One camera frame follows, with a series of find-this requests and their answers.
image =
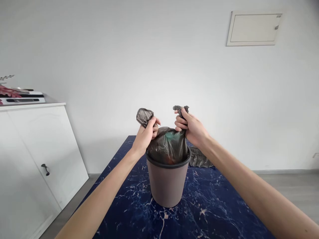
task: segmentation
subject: cabinet handle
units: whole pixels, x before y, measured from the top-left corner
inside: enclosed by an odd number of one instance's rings
[[[42,164],[41,167],[44,167],[46,169],[46,172],[47,172],[46,175],[49,176],[50,172],[48,171],[48,169],[47,169],[48,167],[46,166],[46,164]]]

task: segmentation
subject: pink flower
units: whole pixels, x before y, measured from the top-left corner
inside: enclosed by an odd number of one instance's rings
[[[21,98],[22,97],[21,95],[19,95],[18,91],[9,89],[3,85],[0,85],[0,94],[7,95],[7,96],[12,97],[12,98]]]

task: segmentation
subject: finger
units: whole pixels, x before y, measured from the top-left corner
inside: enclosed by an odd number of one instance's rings
[[[187,124],[187,121],[184,120],[184,119],[182,119],[180,116],[176,116],[176,120],[177,120],[177,122],[179,122],[179,123]]]
[[[160,125],[160,119],[156,118],[156,123]]]
[[[145,130],[147,130],[147,131],[152,131],[152,132],[153,132],[153,126],[154,126],[154,124],[155,124],[155,121],[156,121],[156,117],[153,116],[153,117],[149,120],[149,122],[148,122],[148,124],[147,124]]]
[[[192,119],[192,117],[186,112],[186,110],[184,109],[184,107],[182,107],[182,115],[185,118],[185,120],[189,121]]]
[[[182,129],[180,127],[177,127],[177,126],[175,127],[175,130],[178,131],[178,132],[182,131]]]
[[[156,132],[153,132],[153,134],[152,134],[152,139],[155,139],[156,136],[157,136],[157,131],[156,131]]]
[[[189,115],[192,116],[195,120],[199,121],[199,119],[195,115],[192,115],[192,114],[189,114]]]
[[[178,123],[177,121],[175,121],[175,125],[181,129],[188,129],[188,127],[184,124]]]
[[[154,127],[153,127],[153,132],[157,132],[159,130],[159,127],[158,125],[156,124]]]

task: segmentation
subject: panel door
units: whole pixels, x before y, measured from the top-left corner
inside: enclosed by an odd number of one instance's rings
[[[64,106],[10,111],[9,115],[63,209],[88,179]],[[50,175],[46,176],[42,164]]]
[[[37,239],[61,209],[7,112],[0,129],[0,238]]]

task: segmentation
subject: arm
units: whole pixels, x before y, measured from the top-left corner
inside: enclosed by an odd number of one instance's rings
[[[124,180],[145,153],[151,139],[156,137],[157,123],[160,124],[159,120],[153,117],[145,129],[140,126],[132,149],[73,214],[56,239],[89,239],[94,236]]]
[[[184,109],[182,114],[186,120],[177,116],[175,129],[188,129],[187,139],[227,178],[275,237],[319,238],[314,221],[211,138],[195,116]]]

